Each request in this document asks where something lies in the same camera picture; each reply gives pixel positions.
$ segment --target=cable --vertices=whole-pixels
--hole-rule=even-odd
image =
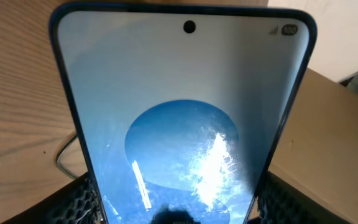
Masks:
[[[68,149],[71,144],[73,144],[73,142],[77,139],[77,133],[73,132],[69,138],[64,142],[63,146],[60,148],[59,152],[57,153],[56,156],[56,166],[67,176],[69,176],[71,179],[75,180],[78,178],[78,176],[76,174],[74,174],[72,171],[68,170],[65,166],[63,166],[63,164],[60,163],[60,159],[63,157],[66,149]]]

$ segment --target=wooden table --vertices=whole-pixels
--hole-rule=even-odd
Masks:
[[[47,35],[60,3],[0,1],[0,222],[71,181],[54,164],[74,130]],[[270,170],[358,223],[358,96],[309,71]]]

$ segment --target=signal strength icon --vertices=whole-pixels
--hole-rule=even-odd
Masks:
[[[268,34],[269,35],[276,35],[278,32],[278,26],[276,26],[272,31],[270,31]]]

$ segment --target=phone bezel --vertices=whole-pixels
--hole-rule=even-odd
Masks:
[[[273,154],[277,147],[278,141],[282,134],[285,123],[287,122],[288,115],[292,108],[293,102],[295,100],[296,94],[300,87],[303,75],[306,72],[306,67],[309,62],[311,53],[313,51],[314,45],[317,38],[317,27],[313,18],[302,11],[293,10],[293,9],[268,9],[268,8],[246,8],[246,7],[221,7],[221,6],[192,6],[192,5],[161,5],[161,4],[127,4],[127,3],[109,3],[109,2],[70,2],[62,4],[52,13],[49,21],[49,37],[52,45],[53,52],[55,54],[55,59],[57,61],[57,66],[60,72],[60,77],[62,79],[63,87],[66,93],[66,98],[68,105],[70,107],[71,115],[73,117],[75,129],[77,131],[78,139],[85,156],[86,166],[88,167],[89,176],[91,182],[95,187],[95,190],[98,194],[98,199],[101,202],[101,213],[105,220],[106,212],[104,205],[101,200],[98,183],[93,171],[93,166],[91,163],[90,155],[88,148],[86,147],[86,141],[81,127],[80,119],[78,117],[78,112],[75,106],[75,101],[73,93],[71,91],[70,82],[67,77],[67,71],[64,66],[63,56],[60,51],[60,46],[57,36],[57,28],[60,20],[67,14],[75,11],[104,11],[104,12],[151,12],[151,13],[171,13],[171,14],[201,14],[201,15],[219,15],[219,16],[246,16],[246,17],[276,17],[276,18],[289,18],[297,19],[303,22],[309,30],[309,42],[306,48],[306,52],[303,56],[300,69],[296,75],[294,86],[292,87],[290,97],[288,99],[287,105],[283,116],[280,120],[279,126],[275,133],[273,143],[269,150],[266,163],[262,170],[262,174],[259,177],[259,181],[252,196],[252,201],[248,208],[247,214],[244,217],[244,223],[249,219],[251,211],[254,207],[256,197],[259,194],[261,187],[263,186],[264,180],[267,175],[267,170],[269,168],[270,162],[272,161]]]

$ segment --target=phone screen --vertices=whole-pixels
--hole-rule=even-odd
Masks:
[[[310,41],[304,23],[76,11],[57,39],[109,223],[164,210],[244,222]]]

